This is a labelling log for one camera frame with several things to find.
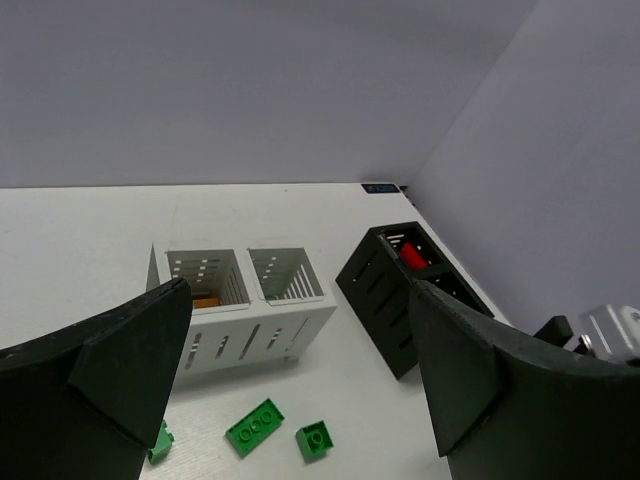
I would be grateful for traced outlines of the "orange 2x4 brick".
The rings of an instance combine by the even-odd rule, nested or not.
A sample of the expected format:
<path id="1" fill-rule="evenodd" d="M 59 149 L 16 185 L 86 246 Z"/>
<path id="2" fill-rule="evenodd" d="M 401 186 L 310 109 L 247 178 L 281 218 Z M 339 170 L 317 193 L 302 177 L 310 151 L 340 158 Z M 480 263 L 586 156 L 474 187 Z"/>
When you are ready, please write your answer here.
<path id="1" fill-rule="evenodd" d="M 214 308 L 220 305 L 220 300 L 216 297 L 195 298 L 193 300 L 194 309 Z"/>

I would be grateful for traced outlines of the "red and lime brick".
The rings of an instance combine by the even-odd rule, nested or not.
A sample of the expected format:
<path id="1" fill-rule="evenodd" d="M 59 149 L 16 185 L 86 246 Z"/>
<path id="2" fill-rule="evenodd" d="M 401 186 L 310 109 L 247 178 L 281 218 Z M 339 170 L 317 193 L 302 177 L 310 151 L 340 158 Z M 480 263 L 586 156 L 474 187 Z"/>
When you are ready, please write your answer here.
<path id="1" fill-rule="evenodd" d="M 429 263 L 421 255 L 421 250 L 410 242 L 405 242 L 399 250 L 399 256 L 411 270 L 424 270 Z"/>

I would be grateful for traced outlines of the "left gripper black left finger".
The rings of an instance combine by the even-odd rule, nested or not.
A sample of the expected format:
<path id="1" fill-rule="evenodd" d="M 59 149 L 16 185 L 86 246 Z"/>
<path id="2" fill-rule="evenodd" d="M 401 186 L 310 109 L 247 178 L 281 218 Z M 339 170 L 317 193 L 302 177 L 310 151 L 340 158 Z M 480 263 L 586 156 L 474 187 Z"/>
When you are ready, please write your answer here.
<path id="1" fill-rule="evenodd" d="M 170 280 L 1 352 L 4 479 L 137 479 L 160 431 L 191 322 Z"/>

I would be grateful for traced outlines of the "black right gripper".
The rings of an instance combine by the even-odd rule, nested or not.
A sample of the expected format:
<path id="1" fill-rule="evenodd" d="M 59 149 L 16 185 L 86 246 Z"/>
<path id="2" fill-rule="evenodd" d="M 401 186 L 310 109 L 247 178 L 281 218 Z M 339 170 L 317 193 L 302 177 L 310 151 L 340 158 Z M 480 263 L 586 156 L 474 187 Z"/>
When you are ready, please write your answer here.
<path id="1" fill-rule="evenodd" d="M 574 337 L 574 332 L 566 316 L 556 315 L 551 317 L 533 337 L 551 345 L 566 345 Z"/>

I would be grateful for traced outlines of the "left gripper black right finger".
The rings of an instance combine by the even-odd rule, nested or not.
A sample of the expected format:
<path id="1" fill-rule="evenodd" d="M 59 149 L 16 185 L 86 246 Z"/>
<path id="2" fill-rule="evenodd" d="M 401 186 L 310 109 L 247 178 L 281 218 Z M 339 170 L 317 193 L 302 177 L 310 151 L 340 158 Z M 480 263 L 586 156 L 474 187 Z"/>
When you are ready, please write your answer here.
<path id="1" fill-rule="evenodd" d="M 409 318 L 455 479 L 635 479 L 639 369 L 548 343 L 426 281 Z"/>

